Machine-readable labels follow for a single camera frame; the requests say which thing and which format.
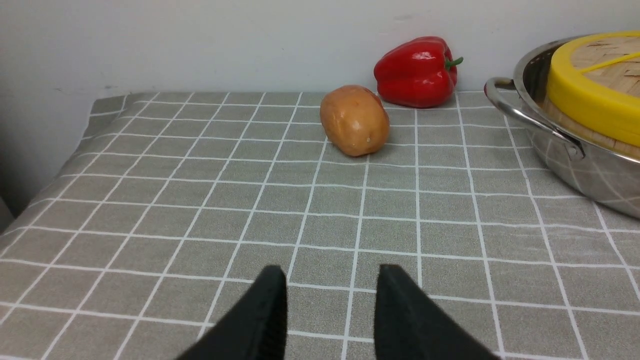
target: white grid line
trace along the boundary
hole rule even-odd
[[[122,274],[131,274],[133,272],[130,271],[121,271]],[[197,280],[212,280],[212,281],[221,281],[222,277],[208,277],[208,276],[190,276],[190,275],[172,275],[168,274],[166,277],[171,277],[174,279],[197,279]],[[227,282],[238,282],[243,284],[253,284],[253,280],[247,279],[234,279],[227,278]],[[321,286],[321,285],[313,285],[313,284],[300,284],[296,282],[290,282],[287,286],[295,287],[295,288],[309,288],[309,289],[317,289],[317,290],[327,290],[327,291],[351,291],[357,293],[370,293],[375,294],[376,290],[373,289],[364,289],[364,288],[347,288],[345,286]],[[500,305],[500,306],[517,306],[517,307],[526,307],[533,309],[555,309],[555,310],[572,310],[572,311],[582,311],[585,313],[597,313],[597,314],[612,314],[612,315],[627,315],[627,316],[640,316],[640,311],[632,311],[632,310],[615,310],[615,309],[604,309],[600,307],[580,307],[580,306],[566,306],[566,305],[555,305],[555,304],[535,304],[529,302],[517,302],[517,301],[507,301],[507,300],[496,300],[491,301],[490,299],[473,299],[473,298],[465,298],[465,297],[452,297],[447,295],[428,295],[432,300],[449,300],[456,302],[468,302],[472,304],[486,304],[486,305]],[[49,307],[49,306],[38,306],[34,304],[17,304],[12,302],[2,302],[0,301],[0,306],[13,307],[15,306],[18,309],[35,309],[42,311],[52,311],[52,312],[63,312],[63,313],[77,313],[77,314],[87,314],[87,315],[95,315],[102,317],[112,317],[112,318],[130,318],[131,320],[135,320],[138,318],[136,315],[121,315],[121,314],[113,314],[113,313],[105,313],[100,311],[87,311],[87,310],[74,310],[74,309],[62,309],[57,307]],[[178,320],[178,319],[167,319],[167,318],[152,318],[152,317],[144,317],[143,320],[147,321],[157,321],[157,322],[166,322],[166,323],[177,323],[184,322],[186,320]],[[211,326],[212,324],[208,322],[189,322],[196,326],[205,325]]]
[[[114,236],[127,236],[127,234],[111,234]],[[222,240],[222,239],[204,239],[204,238],[181,238],[181,237],[170,237],[170,236],[140,236],[142,238],[154,238],[159,241],[162,240],[178,240],[184,239],[185,241],[206,241],[211,243],[233,243],[237,244],[239,240]],[[295,247],[294,243],[274,243],[270,241],[255,241],[255,240],[243,240],[242,243],[252,244],[252,245],[269,245],[269,246],[277,246],[277,247]],[[307,245],[307,244],[298,244],[298,247],[304,249],[316,249],[316,250],[337,250],[344,252],[353,252],[354,248],[345,248],[345,247],[331,247],[331,246],[320,246],[320,245]],[[402,252],[402,251],[392,251],[392,250],[378,250],[378,249],[362,249],[359,248],[358,252],[365,252],[369,254],[383,254],[383,255],[400,255],[400,256],[418,256],[418,254],[413,252]],[[479,256],[461,256],[461,255],[443,255],[443,254],[420,254],[422,258],[431,258],[431,259],[450,259],[450,260],[471,260],[471,261],[484,261],[484,258]],[[486,258],[487,261],[493,263],[510,263],[510,264],[522,264],[522,265],[548,265],[548,266],[559,266],[566,268],[621,268],[626,269],[629,268],[631,270],[640,270],[640,266],[631,266],[631,265],[622,265],[622,264],[588,264],[588,263],[552,263],[550,261],[530,261],[530,260],[514,260],[514,259],[501,259],[501,258]],[[77,265],[66,265],[66,264],[47,264],[47,263],[39,263],[37,261],[30,261],[25,259],[12,259],[12,258],[3,258],[0,259],[0,263],[15,263],[15,264],[23,264],[23,265],[33,265],[33,266],[50,266],[51,268],[66,268],[66,269],[74,269],[74,270],[87,270],[87,271],[106,271],[106,272],[127,272],[129,274],[140,274],[140,275],[149,275],[149,276],[160,276],[162,273],[155,272],[139,272],[135,270],[126,270],[126,269],[114,269],[114,268],[94,268],[90,266],[77,266]],[[185,279],[212,279],[215,280],[214,277],[206,277],[206,276],[191,276],[191,275],[179,275],[173,274],[175,277],[183,277]]]
[[[356,243],[353,249],[353,262],[351,264],[351,280],[349,281],[349,298],[347,301],[347,316],[344,321],[344,340],[342,341],[342,360],[347,358],[347,337],[349,336],[349,328],[351,327],[351,310],[353,308],[353,289],[356,283],[356,270],[358,268],[358,250],[360,248],[360,237],[362,234],[362,219],[364,217],[364,203],[367,191],[367,176],[369,175],[369,158],[371,155],[367,155],[367,161],[364,167],[364,178],[362,179],[362,193],[360,194],[360,210],[358,212],[358,227],[356,230]]]
[[[276,123],[269,123],[269,124],[281,124],[284,125],[286,124],[285,122],[276,122]],[[100,138],[103,136],[120,136],[120,135],[125,135],[125,136],[135,136],[135,137],[140,137],[140,138],[165,138],[165,139],[185,139],[185,140],[200,140],[200,139],[204,139],[204,140],[227,140],[227,141],[238,141],[240,139],[238,138],[226,138],[226,137],[221,137],[221,136],[177,136],[177,135],[148,135],[148,134],[138,134],[138,133],[108,133],[108,134],[103,134],[103,135],[99,135],[96,136],[96,138]],[[280,143],[280,142],[299,142],[299,143],[323,143],[324,140],[299,140],[299,139],[283,139],[283,140],[277,140],[277,139],[265,139],[265,138],[243,138],[242,140],[247,141],[247,142],[266,142],[266,143]],[[464,147],[462,144],[459,143],[392,143],[392,142],[387,142],[385,143],[385,146],[417,146],[418,148],[420,147]],[[512,149],[512,146],[505,146],[505,145],[467,145],[467,147],[469,148],[478,148],[478,149]],[[518,149],[533,149],[533,146],[518,146]],[[114,153],[116,155],[131,155],[131,154],[127,154],[127,153]],[[181,156],[159,156],[159,157],[173,157],[173,158],[180,158]]]
[[[148,158],[167,158],[167,159],[182,159],[182,156],[170,156],[170,155],[156,155],[156,154],[126,154],[119,152],[85,152],[80,156],[87,155],[112,155],[112,156],[122,156],[122,157],[131,157],[131,158],[139,158],[139,157],[148,157]],[[244,161],[244,162],[254,162],[254,163],[271,163],[271,160],[262,160],[262,159],[241,159],[241,158],[213,158],[213,157],[203,157],[203,156],[190,156],[187,158],[188,160],[219,160],[219,161]],[[275,163],[316,163],[316,160],[276,160]],[[336,164],[336,165],[349,165],[349,166],[362,166],[363,163],[353,163],[353,162],[338,162],[338,161],[326,161],[323,160],[322,163],[327,164]],[[398,165],[392,163],[382,163],[371,161],[371,165],[383,165],[386,167],[400,167],[400,168],[414,168],[415,165]],[[420,165],[419,168],[437,168],[437,169],[451,169],[451,170],[466,170],[467,167],[448,167],[448,166],[440,166],[440,165]],[[503,171],[520,171],[521,168],[479,168],[479,167],[471,167],[473,171],[495,171],[495,172],[503,172]],[[546,170],[549,171],[548,168],[543,167],[529,167],[525,168],[525,170]],[[63,174],[60,177],[65,176],[74,176],[77,174]],[[101,175],[106,176],[109,174],[92,174],[87,173],[86,176],[95,176]]]
[[[84,167],[84,169],[82,170],[81,174],[84,173],[84,171],[86,171],[86,169],[88,169],[91,165],[93,165],[93,163],[95,162],[95,160],[97,159],[97,156],[91,160],[91,162],[89,162],[89,164],[87,164],[87,166]],[[64,190],[58,195],[58,198],[60,198],[60,196],[62,195],[62,193],[64,193],[67,189],[69,189],[73,183],[79,178],[79,176],[76,176],[75,178],[73,178],[73,180],[71,180],[71,182],[69,182],[69,184],[64,188]],[[43,210],[41,210],[41,212],[34,217],[34,219],[31,221],[31,225],[35,224],[40,217],[47,212],[47,210],[49,210],[49,208],[51,208],[51,206],[55,203],[55,201],[50,202]],[[82,226],[80,227],[80,230],[84,228],[84,226],[86,226],[89,221],[91,220],[92,216],[98,211],[98,208],[100,207],[100,205],[97,205],[93,211],[89,214],[89,217],[84,221],[84,223],[82,224]],[[24,233],[26,233],[26,229],[25,231],[23,231],[22,233],[20,233],[7,247],[4,248],[4,250],[2,251],[2,253],[0,253],[0,258],[2,258],[8,251],[9,249],[18,242],[18,240],[22,237],[22,235],[24,235]],[[24,300],[24,298],[27,296],[27,294],[40,282],[40,280],[47,274],[47,272],[49,271],[49,269],[51,268],[51,264],[55,263],[60,256],[64,253],[64,251],[71,245],[72,241],[74,240],[74,238],[77,236],[77,234],[74,234],[73,236],[71,236],[71,238],[67,241],[67,243],[65,244],[65,246],[58,252],[58,254],[56,255],[56,257],[51,261],[51,263],[49,264],[48,267],[45,267],[45,269],[42,271],[42,273],[40,273],[40,275],[29,285],[29,287],[27,287],[26,290],[24,290],[24,292],[22,292],[22,295],[18,298],[18,301],[16,301],[16,304],[20,304],[20,302],[22,302]],[[9,311],[6,312],[6,314],[3,316],[2,320],[0,320],[0,326],[2,326],[2,324],[4,324],[4,321],[6,321],[7,318],[9,318],[9,316],[13,313],[13,310],[15,310],[15,307],[11,307],[9,309]]]
[[[584,346],[584,342],[582,340],[582,336],[580,335],[580,330],[578,329],[578,324],[575,321],[575,316],[573,314],[573,311],[571,310],[571,304],[569,302],[569,297],[566,294],[566,289],[564,288],[564,283],[562,280],[562,277],[560,276],[560,271],[558,270],[558,267],[556,265],[556,260],[554,257],[554,253],[553,250],[551,249],[551,245],[549,244],[549,238],[547,235],[547,229],[545,228],[545,222],[542,219],[542,214],[540,213],[540,208],[538,207],[538,203],[536,202],[536,199],[533,197],[533,192],[531,191],[531,183],[529,182],[529,177],[527,176],[527,172],[524,170],[524,165],[522,163],[522,159],[520,158],[520,153],[518,152],[518,149],[515,148],[515,141],[513,139],[513,134],[511,133],[511,129],[509,128],[509,121],[507,119],[507,116],[504,116],[504,123],[507,126],[507,131],[509,132],[509,137],[511,139],[511,143],[514,146],[514,151],[516,154],[516,159],[518,160],[518,164],[522,167],[522,176],[524,177],[525,183],[527,184],[527,192],[529,193],[529,195],[531,196],[531,203],[533,204],[533,208],[536,212],[536,216],[538,217],[538,222],[540,223],[540,231],[542,232],[542,238],[545,241],[545,246],[547,248],[547,252],[549,254],[549,260],[551,260],[552,266],[554,268],[554,273],[556,274],[556,279],[558,281],[558,285],[560,287],[560,292],[563,298],[563,302],[564,304],[567,306],[567,313],[569,315],[569,320],[571,321],[571,326],[573,328],[573,331],[575,333],[575,337],[576,337],[576,341],[578,343],[578,346],[580,348],[580,352],[582,354],[582,358],[584,360],[589,360],[589,356],[587,354],[587,350],[586,347]]]
[[[316,181],[318,177],[318,173],[320,173],[320,165],[322,158],[324,156],[324,152],[329,143],[329,139],[327,137],[324,138],[324,144],[322,147],[322,151],[320,152],[320,157],[318,158],[318,165],[316,166],[316,171],[314,172],[313,180],[311,180],[311,190],[309,191],[309,197],[307,199],[307,205],[305,206],[305,212],[302,215],[302,221],[300,222],[300,229],[298,230],[298,237],[296,238],[296,243],[293,247],[293,253],[291,254],[291,260],[289,261],[289,268],[287,269],[287,282],[291,278],[293,274],[293,265],[296,263],[296,258],[298,257],[298,249],[301,247],[300,242],[302,241],[302,234],[305,230],[305,225],[307,224],[307,217],[309,215],[309,209],[311,208],[311,202],[313,201],[314,192],[316,190]]]
[[[418,147],[418,109],[413,111],[415,129],[413,130],[415,141],[415,251],[417,257],[418,286],[422,289],[422,223],[420,222],[420,165]]]
[[[264,100],[264,96],[266,95],[266,93],[262,93],[262,97],[260,98],[260,102],[259,104],[262,104],[262,101]],[[259,106],[256,107],[255,111],[253,112],[253,115],[251,117],[250,120],[253,120],[253,117],[255,116],[255,114],[258,112]],[[289,131],[289,126],[291,125],[291,120],[293,119],[294,114],[296,113],[296,109],[294,109],[294,111],[291,114],[291,118],[289,119],[289,123],[287,124],[287,127],[284,131],[284,133],[282,134],[282,138],[284,139],[287,136],[287,132]],[[246,235],[247,229],[249,228],[249,224],[251,223],[251,220],[253,218],[253,214],[255,213],[255,210],[258,207],[258,203],[260,202],[260,199],[262,198],[262,193],[264,191],[264,188],[266,187],[267,184],[267,180],[269,179],[269,176],[271,175],[271,171],[273,170],[273,166],[275,164],[276,159],[278,158],[278,155],[280,154],[280,149],[282,148],[282,142],[278,145],[278,149],[276,150],[275,154],[273,155],[273,161],[271,162],[270,166],[269,166],[269,170],[267,171],[267,174],[262,182],[262,185],[260,186],[260,191],[258,192],[258,196],[255,198],[255,202],[253,203],[253,208],[251,209],[251,211],[249,212],[249,216],[246,219],[246,222],[244,223],[244,227],[242,230],[242,233],[240,234],[240,239],[238,241],[238,243],[236,244],[236,247],[234,248],[233,253],[231,254],[231,258],[229,259],[229,262],[227,263],[227,267],[225,269],[225,273],[222,277],[222,280],[220,281],[218,288],[216,289],[216,294],[213,297],[213,301],[211,301],[211,306],[209,306],[209,310],[207,312],[207,318],[205,320],[208,320],[212,314],[213,311],[216,307],[216,304],[218,303],[218,299],[220,298],[220,294],[222,293],[222,288],[225,285],[225,281],[226,279],[229,277],[229,273],[231,272],[231,267],[234,264],[234,260],[237,256],[237,253],[240,251],[240,246],[243,243],[244,240],[244,236]],[[198,339],[204,334],[205,332],[205,327],[201,327],[200,328],[200,332],[198,333]]]
[[[152,102],[154,104],[182,104],[182,102],[173,102],[173,101],[151,101],[151,100],[138,100],[136,102],[140,102],[140,103],[148,103],[148,102]],[[242,107],[247,107],[247,106],[258,106],[258,104],[221,104],[218,102],[189,102],[188,105],[211,105],[211,106],[229,106],[229,107],[233,107],[233,106],[242,106]],[[274,104],[261,104],[261,107],[265,107],[265,108],[292,108],[293,105],[274,105]],[[312,109],[319,109],[320,105],[296,105],[299,108],[312,108]],[[405,108],[405,107],[400,107],[400,106],[393,106],[393,105],[385,105],[385,109],[391,109],[391,110],[406,110],[406,111],[412,111],[413,108]],[[440,107],[440,108],[429,108],[429,109],[420,109],[421,111],[438,111],[438,110],[456,110],[457,108],[447,108],[447,107]],[[494,106],[492,105],[485,105],[485,106],[463,106],[461,107],[461,109],[495,109]]]
[[[462,113],[460,112],[460,100],[458,99],[458,94],[454,94],[454,96],[456,97],[456,105],[458,106],[458,120],[460,121],[460,132],[461,132],[461,136],[462,136],[462,144],[466,144],[466,137],[465,137],[465,127],[463,126],[463,121],[462,121]],[[502,331],[500,329],[500,320],[498,317],[498,307],[495,304],[495,293],[493,292],[493,282],[491,279],[491,270],[489,268],[489,261],[487,260],[487,253],[486,253],[486,247],[484,244],[484,234],[483,234],[483,228],[482,225],[480,224],[480,212],[478,210],[478,203],[477,203],[477,199],[476,199],[476,194],[474,193],[474,177],[472,175],[471,169],[470,169],[470,162],[469,162],[469,154],[467,151],[467,148],[465,147],[465,163],[467,164],[467,174],[469,176],[469,186],[470,186],[470,191],[471,191],[471,199],[474,205],[474,213],[476,216],[476,227],[477,227],[477,233],[478,233],[478,238],[480,241],[480,249],[482,250],[482,257],[483,257],[483,264],[484,264],[484,274],[486,277],[486,283],[487,283],[487,287],[489,289],[489,298],[491,300],[491,311],[493,314],[493,323],[495,326],[495,334],[496,334],[496,339],[498,341],[498,350],[499,352],[504,352],[504,340],[502,339]]]
[[[162,177],[139,177],[139,176],[126,176],[123,177],[125,179],[144,179],[144,180],[166,180],[166,178],[162,178]],[[171,179],[174,182],[189,182],[189,183],[223,183],[223,184],[240,184],[240,185],[260,185],[262,183],[259,183],[257,181],[231,181],[231,180],[196,180],[196,179],[181,179],[181,178],[172,178]],[[286,187],[290,187],[290,188],[310,188],[312,186],[318,187],[318,188],[347,188],[347,189],[356,189],[356,190],[362,190],[362,186],[353,186],[353,185],[344,185],[344,184],[285,184],[285,183],[267,183],[267,185],[269,186],[286,186]],[[437,191],[437,190],[413,190],[413,189],[400,189],[400,188],[379,188],[379,187],[375,187],[375,186],[366,186],[365,187],[366,190],[375,190],[375,191],[379,191],[379,192],[407,192],[407,193],[413,193],[413,192],[418,192],[418,193],[430,193],[430,194],[436,194],[436,195],[466,195],[466,196],[471,196],[470,192],[443,192],[443,191]],[[476,193],[476,196],[509,196],[509,197],[527,197],[529,198],[529,196],[527,194],[521,194],[521,193]],[[583,197],[578,196],[578,195],[536,195],[534,196],[534,199],[583,199]],[[69,201],[69,202],[87,202],[87,203],[97,203],[99,202],[98,200],[86,200],[86,199],[74,199],[74,198],[67,198],[67,197],[62,197],[62,198],[45,198],[40,200],[39,202],[45,201],[45,200],[62,200],[62,201]],[[118,205],[148,205],[145,204],[143,202],[126,202],[126,201],[107,201],[105,202],[106,204],[118,204]],[[180,207],[180,208],[185,208],[185,209],[189,209],[189,208],[198,208],[198,206],[195,205],[169,205],[169,204],[158,204],[158,206],[173,206],[173,207]]]
[[[107,204],[132,204],[132,205],[137,205],[137,206],[142,206],[145,204],[142,203],[118,203],[118,202],[113,202],[113,203],[107,203]],[[184,208],[184,209],[191,209],[192,207],[190,206],[170,206],[170,205],[154,205],[157,207],[169,207],[169,208]],[[249,212],[249,209],[237,209],[237,208],[221,208],[221,207],[214,207],[214,206],[209,206],[209,207],[204,207],[204,209],[210,209],[210,210],[229,210],[229,211],[243,211],[243,212]],[[304,212],[300,212],[300,211],[278,211],[278,210],[255,210],[254,212],[256,213],[269,213],[269,214],[289,214],[289,215],[304,215]],[[314,215],[317,217],[346,217],[346,218],[358,218],[357,215],[351,215],[351,214],[341,214],[341,213],[309,213],[309,215]],[[394,217],[375,217],[375,216],[364,216],[364,219],[367,220],[395,220],[395,221],[403,221],[403,222],[414,222],[415,219],[413,218],[394,218]],[[477,225],[476,222],[470,222],[470,221],[456,221],[456,220],[429,220],[429,219],[420,219],[420,222],[424,222],[426,224],[449,224],[449,225]],[[540,225],[539,224],[507,224],[504,222],[480,222],[480,225],[482,226],[501,226],[501,227],[512,227],[512,228],[522,228],[522,227],[527,227],[527,228],[535,228],[535,229],[539,229]],[[545,224],[545,227],[547,229],[552,229],[552,228],[556,228],[556,229],[574,229],[574,230],[580,230],[580,231],[585,231],[585,232],[589,232],[589,233],[605,233],[605,230],[603,229],[596,229],[596,228],[592,228],[592,227],[581,227],[581,226],[577,226],[577,225],[568,225],[568,224]],[[70,230],[70,229],[57,229],[57,228],[53,228],[53,227],[46,227],[46,226],[37,226],[37,225],[29,225],[26,227],[19,227],[15,230],[12,231],[17,231],[19,229],[24,229],[24,230],[29,230],[29,229],[36,229],[36,230],[47,230],[47,231],[54,231],[54,232],[59,232],[59,233],[83,233],[83,234],[101,234],[101,235],[120,235],[121,233],[111,233],[111,232],[106,232],[106,231],[93,231],[93,230]],[[640,230],[628,230],[628,229],[609,229],[608,230],[610,233],[628,233],[628,234],[640,234]],[[166,236],[159,236],[159,235],[147,235],[147,234],[136,234],[137,236],[142,236],[142,237],[148,237],[148,238],[167,238]]]
[[[176,117],[176,116],[177,116],[177,115],[182,111],[182,109],[186,106],[186,103],[191,99],[191,97],[192,97],[193,95],[194,95],[194,93],[191,93],[191,95],[189,96],[189,98],[186,100],[185,105],[183,105],[183,106],[180,108],[180,110],[175,114],[174,118],[175,118],[175,117]],[[226,94],[226,96],[225,96],[225,98],[224,98],[224,100],[223,100],[223,102],[227,100],[228,95],[229,95],[229,94],[227,93],[227,94]],[[202,131],[200,132],[200,134],[201,134],[201,135],[202,135],[202,134],[204,134],[204,133],[205,133],[205,131],[206,131],[206,127],[204,127],[204,128],[202,129]],[[180,163],[175,167],[175,169],[173,170],[173,172],[169,175],[169,178],[168,178],[168,179],[166,179],[166,181],[165,181],[165,183],[164,183],[164,185],[163,185],[162,189],[160,189],[160,191],[158,191],[158,194],[156,194],[156,196],[154,197],[154,200],[152,201],[152,204],[154,204],[154,203],[155,203],[155,202],[160,198],[160,196],[161,196],[162,192],[163,192],[163,191],[164,191],[164,189],[169,185],[169,182],[171,181],[171,179],[173,178],[173,176],[176,174],[176,172],[178,171],[178,169],[180,169],[180,166],[181,166],[181,165],[186,161],[187,156],[189,156],[189,154],[191,153],[191,151],[193,151],[193,149],[195,148],[196,144],[197,144],[197,141],[195,141],[195,142],[193,142],[193,144],[191,144],[191,147],[189,148],[189,151],[184,155],[184,158],[180,161]],[[211,188],[210,192],[212,192],[212,191],[213,191],[213,188],[214,188],[215,186],[216,186],[216,183],[214,183],[214,184],[212,185],[212,188]],[[134,321],[134,323],[131,325],[131,328],[129,329],[129,332],[127,333],[127,336],[126,336],[126,337],[125,337],[125,339],[123,340],[122,344],[120,344],[120,347],[118,348],[118,351],[116,352],[116,355],[114,356],[114,359],[118,359],[118,358],[122,355],[122,352],[124,351],[125,347],[127,346],[127,344],[128,344],[128,342],[129,342],[129,340],[131,339],[131,336],[133,335],[133,332],[136,330],[136,328],[137,328],[138,324],[140,323],[140,320],[139,320],[139,319],[144,315],[144,313],[147,311],[147,308],[148,308],[148,307],[149,307],[149,305],[151,304],[151,301],[153,300],[154,295],[156,294],[157,290],[159,289],[159,287],[160,287],[160,285],[161,285],[161,283],[162,283],[163,279],[166,277],[166,273],[169,271],[169,268],[171,267],[171,265],[172,265],[172,264],[173,264],[173,262],[175,261],[175,258],[177,257],[177,254],[178,254],[178,252],[180,251],[180,248],[182,247],[182,244],[184,243],[184,237],[185,237],[185,236],[187,236],[187,234],[191,231],[191,228],[193,227],[193,224],[197,221],[198,216],[199,216],[199,214],[200,214],[201,210],[202,210],[202,209],[198,209],[198,211],[196,212],[196,215],[193,217],[193,219],[192,219],[192,221],[191,221],[191,223],[190,223],[190,225],[189,225],[189,228],[185,231],[184,236],[183,236],[183,239],[181,239],[181,240],[180,240],[180,243],[178,244],[178,246],[176,246],[176,249],[175,249],[175,251],[173,252],[171,259],[169,260],[169,262],[167,262],[167,264],[166,264],[166,266],[165,266],[165,268],[164,268],[164,270],[163,270],[163,273],[160,275],[160,277],[159,277],[159,278],[158,278],[158,280],[156,281],[156,284],[154,285],[154,288],[153,288],[153,290],[151,291],[151,294],[148,296],[147,301],[145,302],[144,306],[143,306],[143,307],[142,307],[142,309],[140,310],[140,313],[138,313],[138,317],[137,317],[137,319],[136,319],[136,320]],[[139,224],[140,224],[140,223],[136,224],[136,226],[134,226],[134,229],[133,229],[131,232],[133,232],[133,231],[134,231],[134,230],[139,226]],[[129,236],[127,237],[127,239],[125,239],[125,241],[124,241],[124,242],[126,242],[130,237],[131,237],[131,235],[129,235]]]
[[[123,115],[120,117],[120,119],[126,119],[128,117],[131,116],[126,116]],[[162,119],[162,118],[157,118],[157,117],[136,117],[137,119],[143,119],[143,120],[168,120],[168,119]],[[247,122],[248,120],[225,120],[225,119],[214,119],[214,120],[203,120],[203,119],[175,119],[174,121],[176,122],[180,122],[180,121],[190,121],[190,122]],[[284,125],[286,124],[286,122],[284,121],[264,121],[264,120],[255,120],[253,121],[254,124],[279,124],[279,125]],[[311,126],[317,126],[317,122],[291,122],[292,125],[311,125]],[[506,129],[504,126],[498,126],[498,125],[482,125],[482,124],[465,124],[465,127],[483,127],[486,129]],[[415,127],[415,125],[413,124],[392,124],[391,128],[395,128],[395,127]],[[419,124],[418,127],[459,127],[459,125],[457,124]],[[524,130],[524,128],[522,127],[511,127],[512,129],[517,129],[517,130]],[[103,135],[99,135],[99,136],[95,136],[96,138],[100,138],[103,136],[113,136],[114,134],[103,134]],[[136,134],[136,133],[131,133],[128,135],[134,135],[134,136],[144,136],[141,134]]]
[[[620,263],[622,263],[623,268],[627,271],[627,275],[629,276],[629,280],[631,281],[631,287],[633,287],[634,291],[636,292],[636,297],[638,299],[638,302],[640,302],[640,290],[638,289],[636,278],[634,277],[634,274],[631,272],[632,267],[627,264],[627,262],[625,261],[625,258],[622,256],[622,254],[618,250],[618,247],[616,246],[616,242],[613,241],[613,236],[611,236],[611,233],[607,228],[607,223],[605,222],[604,217],[602,216],[602,212],[600,211],[600,206],[598,206],[598,204],[596,204],[595,201],[592,203],[593,203],[593,207],[596,210],[596,215],[598,215],[598,219],[600,220],[600,224],[602,225],[602,229],[604,230],[604,233],[607,236],[607,240],[609,240],[609,245],[611,245],[611,248],[618,256],[618,259],[620,259]]]
[[[169,128],[169,126],[171,126],[171,121],[167,122],[167,124],[165,125],[165,127],[163,128],[162,132],[164,132],[165,130],[167,130]],[[152,140],[147,147],[145,148],[145,150],[143,151],[143,154],[145,154],[147,151],[149,151],[149,149],[151,149],[151,147],[155,144],[156,139]],[[135,161],[128,169],[127,172],[131,171],[131,169],[133,169],[136,165],[138,164],[138,161]],[[119,179],[118,183],[109,191],[109,193],[105,196],[104,200],[108,199],[111,194],[118,188],[118,185],[122,182],[122,179]],[[166,187],[166,185],[168,184],[169,179],[166,180],[164,187]],[[120,252],[122,251],[122,249],[125,247],[125,245],[127,244],[127,242],[129,241],[129,239],[131,238],[133,232],[135,232],[135,230],[138,228],[138,226],[140,226],[140,224],[142,223],[142,220],[145,218],[145,216],[147,215],[149,209],[152,207],[152,204],[149,204],[145,210],[142,213],[142,216],[140,216],[140,219],[138,219],[138,221],[136,222],[136,225],[131,229],[130,233],[127,235],[127,237],[125,238],[125,240],[122,242],[122,244],[120,245],[120,248],[115,252],[115,254],[113,254],[113,257],[111,258],[111,261],[107,264],[107,266],[105,268],[109,268],[111,266],[111,264],[113,264],[113,262],[115,261],[115,259],[118,257],[118,255],[120,254]],[[93,213],[87,218],[87,220],[85,221],[85,223],[83,224],[83,226],[81,227],[81,229],[86,226],[90,219],[94,216],[94,214],[96,214],[98,208],[100,208],[102,206],[102,204],[99,204],[98,206],[96,206],[96,208],[94,209]],[[69,240],[69,242],[67,243],[67,247],[71,244],[71,241],[75,238],[76,236],[74,235],[72,237],[71,240]],[[58,254],[58,256],[56,256],[56,259],[54,259],[52,261],[55,262],[58,260],[58,258],[60,258],[60,256],[64,253],[64,251],[66,250],[63,249],[60,251],[60,253]],[[76,311],[82,309],[82,307],[84,306],[84,304],[86,303],[86,301],[91,297],[91,294],[93,293],[93,291],[97,288],[98,284],[100,283],[100,281],[102,280],[102,278],[104,277],[104,275],[106,274],[106,272],[101,272],[100,275],[98,275],[98,278],[96,278],[96,280],[93,282],[92,287],[90,288],[89,292],[87,292],[87,294],[85,295],[85,297],[82,299],[82,301],[80,301],[80,304],[78,304],[78,306],[76,307]],[[60,329],[60,331],[58,332],[58,334],[56,335],[56,337],[53,339],[53,341],[51,342],[51,344],[49,345],[49,347],[47,348],[47,350],[45,351],[44,355],[42,356],[42,359],[46,359],[47,356],[49,356],[49,354],[51,353],[51,351],[53,350],[53,348],[56,346],[56,344],[58,343],[58,341],[60,340],[60,338],[62,337],[62,335],[65,333],[65,331],[67,331],[69,325],[71,325],[71,323],[73,322],[73,320],[76,318],[76,314],[74,313],[69,319],[68,321],[64,324],[64,326],[62,327],[62,329]]]

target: pepper stem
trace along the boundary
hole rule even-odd
[[[459,57],[459,58],[457,58],[457,59],[455,59],[455,60],[453,60],[453,61],[451,61],[451,60],[449,60],[449,59],[445,58],[445,60],[444,60],[444,67],[445,67],[447,70],[449,70],[452,66],[460,65],[460,64],[462,63],[462,60],[463,60],[463,58],[462,58],[462,57]]]

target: pot handle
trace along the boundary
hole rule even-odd
[[[498,91],[499,88],[516,90],[516,86],[513,79],[509,78],[491,78],[484,84],[484,95],[498,110],[512,119],[521,122],[523,126],[531,131],[542,132],[544,135],[551,135],[553,138],[560,140],[572,160],[584,158],[584,151],[578,140],[561,133],[556,128],[548,125],[544,120],[537,119],[535,115],[530,115],[531,112],[526,111],[522,104],[519,108],[513,106],[500,94]]]

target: red bell pepper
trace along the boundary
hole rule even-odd
[[[419,37],[385,54],[373,69],[380,97],[392,104],[431,108],[449,100],[462,58],[453,60],[440,37]]]

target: gray checkered tablecloth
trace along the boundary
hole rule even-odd
[[[373,359],[380,263],[506,359],[639,358],[640,221],[561,183],[481,92],[387,106],[357,159],[322,97],[98,100],[0,237],[0,358],[171,359],[279,264],[287,357]]]

